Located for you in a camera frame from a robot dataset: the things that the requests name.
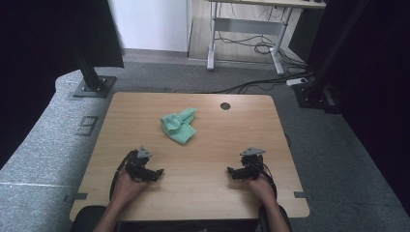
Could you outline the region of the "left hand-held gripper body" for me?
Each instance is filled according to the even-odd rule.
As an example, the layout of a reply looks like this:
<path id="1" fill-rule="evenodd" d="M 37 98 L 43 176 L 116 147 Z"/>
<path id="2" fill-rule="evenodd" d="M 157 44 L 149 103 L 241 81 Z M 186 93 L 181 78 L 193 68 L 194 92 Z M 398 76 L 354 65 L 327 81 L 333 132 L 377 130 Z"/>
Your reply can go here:
<path id="1" fill-rule="evenodd" d="M 132 150 L 127 154 L 126 171 L 133 181 L 141 182 L 144 181 L 144 177 L 150 176 L 150 173 L 147 172 L 145 168 L 145 164 L 149 161 L 151 156 L 152 154 L 143 146 L 139 149 Z"/>

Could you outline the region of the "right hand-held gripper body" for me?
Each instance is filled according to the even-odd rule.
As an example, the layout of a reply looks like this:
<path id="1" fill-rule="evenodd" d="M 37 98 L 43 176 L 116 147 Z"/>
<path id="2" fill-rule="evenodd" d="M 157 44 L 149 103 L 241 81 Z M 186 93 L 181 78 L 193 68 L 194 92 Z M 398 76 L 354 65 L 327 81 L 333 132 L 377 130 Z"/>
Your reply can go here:
<path id="1" fill-rule="evenodd" d="M 243 165 L 241 179 L 252 178 L 255 180 L 264 171 L 263 153 L 265 150 L 254 147 L 249 147 L 241 153 L 241 164 Z"/>

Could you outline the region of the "green cloth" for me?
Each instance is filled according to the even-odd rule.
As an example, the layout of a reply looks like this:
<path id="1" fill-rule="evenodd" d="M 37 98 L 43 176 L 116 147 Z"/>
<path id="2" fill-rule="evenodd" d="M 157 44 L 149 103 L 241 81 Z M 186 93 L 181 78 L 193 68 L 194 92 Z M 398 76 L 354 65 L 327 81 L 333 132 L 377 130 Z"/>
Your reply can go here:
<path id="1" fill-rule="evenodd" d="M 185 145 L 196 133 L 196 129 L 190 125 L 195 112 L 196 108 L 188 107 L 179 113 L 161 117 L 163 131 L 170 139 Z"/>

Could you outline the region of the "person's left hand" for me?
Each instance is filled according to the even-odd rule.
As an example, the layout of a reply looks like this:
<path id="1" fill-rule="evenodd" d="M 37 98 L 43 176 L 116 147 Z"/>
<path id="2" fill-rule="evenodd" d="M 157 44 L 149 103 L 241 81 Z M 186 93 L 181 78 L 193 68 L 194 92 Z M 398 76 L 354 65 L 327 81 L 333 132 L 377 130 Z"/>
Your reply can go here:
<path id="1" fill-rule="evenodd" d="M 146 181 L 135 182 L 129 173 L 122 169 L 119 172 L 110 204 L 117 209 L 122 209 L 149 185 L 150 183 Z"/>

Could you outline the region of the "person's right hand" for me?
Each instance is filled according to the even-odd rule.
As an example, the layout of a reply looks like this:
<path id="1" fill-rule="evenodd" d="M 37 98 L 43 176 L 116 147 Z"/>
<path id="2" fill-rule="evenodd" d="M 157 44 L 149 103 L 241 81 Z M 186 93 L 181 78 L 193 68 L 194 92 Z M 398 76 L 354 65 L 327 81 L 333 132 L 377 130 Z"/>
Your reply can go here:
<path id="1" fill-rule="evenodd" d="M 256 179 L 245 179 L 244 183 L 266 208 L 277 206 L 278 202 L 274 191 L 264 176 L 258 176 Z"/>

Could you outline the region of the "grey floor outlet cover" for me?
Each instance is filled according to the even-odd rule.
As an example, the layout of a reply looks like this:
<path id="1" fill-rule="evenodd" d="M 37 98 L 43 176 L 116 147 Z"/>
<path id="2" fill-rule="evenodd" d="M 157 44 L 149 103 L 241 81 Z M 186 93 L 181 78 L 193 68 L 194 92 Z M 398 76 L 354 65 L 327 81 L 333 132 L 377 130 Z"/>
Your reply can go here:
<path id="1" fill-rule="evenodd" d="M 98 119 L 98 116 L 84 116 L 75 130 L 75 134 L 80 136 L 90 136 Z"/>

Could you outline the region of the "black metal stand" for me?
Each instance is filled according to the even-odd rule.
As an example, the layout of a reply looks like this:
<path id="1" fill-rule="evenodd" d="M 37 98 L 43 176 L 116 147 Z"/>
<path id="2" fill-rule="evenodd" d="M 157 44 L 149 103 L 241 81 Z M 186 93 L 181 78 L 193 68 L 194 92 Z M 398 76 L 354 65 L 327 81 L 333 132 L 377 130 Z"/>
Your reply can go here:
<path id="1" fill-rule="evenodd" d="M 339 113 L 339 92 L 332 83 L 332 71 L 336 67 L 339 51 L 368 1 L 327 0 L 307 58 L 307 76 L 312 80 L 293 87 L 300 107 Z"/>
<path id="2" fill-rule="evenodd" d="M 76 47 L 73 52 L 75 61 L 82 74 L 82 80 L 73 92 L 75 98 L 103 98 L 108 96 L 115 83 L 115 76 L 97 75 L 80 48 Z"/>

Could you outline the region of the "white power strip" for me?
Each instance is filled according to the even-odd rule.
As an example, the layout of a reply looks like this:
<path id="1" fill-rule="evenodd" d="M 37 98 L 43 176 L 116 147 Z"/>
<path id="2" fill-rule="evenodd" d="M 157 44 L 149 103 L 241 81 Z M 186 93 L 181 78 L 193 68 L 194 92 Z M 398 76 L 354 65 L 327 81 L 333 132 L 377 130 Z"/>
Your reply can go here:
<path id="1" fill-rule="evenodd" d="M 308 83 L 308 80 L 305 77 L 286 80 L 287 86 L 306 84 L 306 83 Z"/>

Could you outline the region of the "black curtain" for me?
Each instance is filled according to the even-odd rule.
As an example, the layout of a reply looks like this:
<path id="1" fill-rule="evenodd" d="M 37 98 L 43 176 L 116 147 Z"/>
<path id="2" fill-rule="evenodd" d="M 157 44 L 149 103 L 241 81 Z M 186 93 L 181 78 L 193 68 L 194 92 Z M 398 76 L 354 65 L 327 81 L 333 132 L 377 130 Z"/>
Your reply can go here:
<path id="1" fill-rule="evenodd" d="M 410 0 L 369 0 L 339 52 L 338 109 L 410 216 Z"/>
<path id="2" fill-rule="evenodd" d="M 108 0 L 0 0 L 0 168 L 82 60 L 124 66 Z"/>

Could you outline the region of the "white metal desk frame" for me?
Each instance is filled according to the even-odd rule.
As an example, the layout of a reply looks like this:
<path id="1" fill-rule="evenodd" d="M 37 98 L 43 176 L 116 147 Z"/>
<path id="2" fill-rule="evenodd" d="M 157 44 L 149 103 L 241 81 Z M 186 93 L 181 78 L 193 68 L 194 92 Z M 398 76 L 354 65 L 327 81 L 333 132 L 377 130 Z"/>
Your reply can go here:
<path id="1" fill-rule="evenodd" d="M 215 39 L 217 32 L 233 32 L 258 35 L 273 35 L 278 37 L 278 42 L 270 49 L 275 70 L 278 75 L 284 75 L 284 70 L 279 58 L 279 49 L 286 32 L 293 9 L 325 9 L 323 0 L 208 0 L 211 3 L 211 40 L 208 46 L 207 70 L 215 67 Z M 260 5 L 270 7 L 283 7 L 284 16 L 280 22 L 260 21 L 250 19 L 223 18 L 218 16 L 221 3 Z"/>

